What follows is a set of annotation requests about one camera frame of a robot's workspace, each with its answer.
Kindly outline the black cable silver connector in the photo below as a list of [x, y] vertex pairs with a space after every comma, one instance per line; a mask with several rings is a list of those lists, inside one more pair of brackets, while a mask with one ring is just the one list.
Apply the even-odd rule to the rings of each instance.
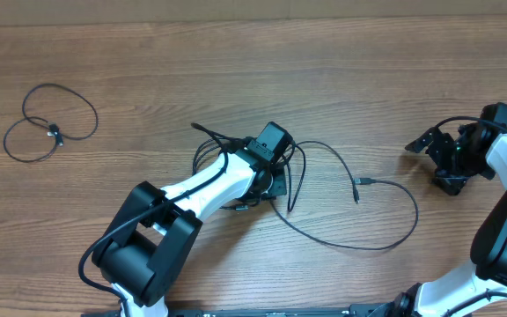
[[[215, 145], [215, 140], [212, 138], [208, 139], [205, 142], [203, 142], [202, 144], [200, 144], [197, 147], [197, 149], [195, 151], [195, 155], [192, 159], [192, 175], [195, 175], [196, 173], [198, 173], [199, 167], [202, 164], [204, 157], [207, 154], [210, 154], [211, 152], [213, 152], [214, 150], [217, 150], [219, 148], [220, 148], [220, 146]], [[248, 205], [247, 203], [236, 203], [233, 205], [228, 205], [228, 206], [224, 205], [224, 206], [220, 207], [221, 210], [235, 210], [235, 211], [244, 211], [244, 210], [249, 210], [250, 208], [253, 208], [253, 205]]]

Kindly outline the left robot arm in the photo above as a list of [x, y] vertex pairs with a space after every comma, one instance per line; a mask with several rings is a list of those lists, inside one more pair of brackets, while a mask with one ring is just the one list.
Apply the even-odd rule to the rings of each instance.
[[120, 316], [166, 316], [164, 296], [204, 221], [233, 200], [268, 199], [284, 183], [284, 153], [295, 146], [286, 129], [269, 122], [257, 137], [206, 133], [217, 145], [217, 159], [177, 184], [138, 184], [83, 256], [109, 282], [105, 291], [119, 298]]

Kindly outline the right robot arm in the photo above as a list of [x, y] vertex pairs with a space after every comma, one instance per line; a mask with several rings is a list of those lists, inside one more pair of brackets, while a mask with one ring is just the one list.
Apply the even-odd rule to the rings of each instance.
[[503, 196], [475, 234], [468, 262], [403, 292], [391, 304], [391, 316], [469, 316], [507, 299], [507, 104], [487, 105], [480, 116], [459, 121], [457, 138], [435, 125], [406, 151], [431, 157], [437, 166], [432, 181], [448, 195], [459, 194], [480, 175], [499, 178]]

